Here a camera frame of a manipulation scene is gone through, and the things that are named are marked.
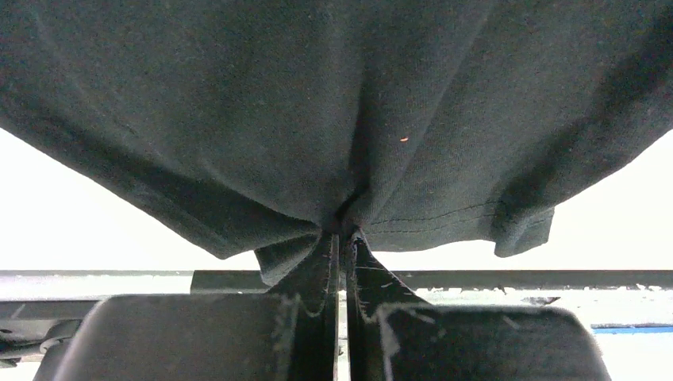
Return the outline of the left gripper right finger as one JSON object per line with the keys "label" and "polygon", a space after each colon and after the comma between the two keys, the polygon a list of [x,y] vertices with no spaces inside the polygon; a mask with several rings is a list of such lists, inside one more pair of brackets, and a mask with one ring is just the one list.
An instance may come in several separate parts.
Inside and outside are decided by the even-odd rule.
{"label": "left gripper right finger", "polygon": [[567,310],[434,305],[373,257],[363,232],[344,242],[354,380],[607,380],[598,346]]}

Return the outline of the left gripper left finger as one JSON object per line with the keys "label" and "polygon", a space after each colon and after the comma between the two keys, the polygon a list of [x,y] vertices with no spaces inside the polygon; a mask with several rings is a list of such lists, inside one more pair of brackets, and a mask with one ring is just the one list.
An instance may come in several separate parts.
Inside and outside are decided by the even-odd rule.
{"label": "left gripper left finger", "polygon": [[98,303],[38,380],[332,380],[339,239],[260,294],[118,295]]}

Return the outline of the black t shirt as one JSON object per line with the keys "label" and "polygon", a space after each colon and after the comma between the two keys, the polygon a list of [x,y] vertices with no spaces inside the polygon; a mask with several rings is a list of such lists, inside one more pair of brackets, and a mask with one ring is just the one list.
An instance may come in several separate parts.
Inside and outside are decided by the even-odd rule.
{"label": "black t shirt", "polygon": [[672,128],[669,1],[4,1],[5,130],[277,283],[548,241]]}

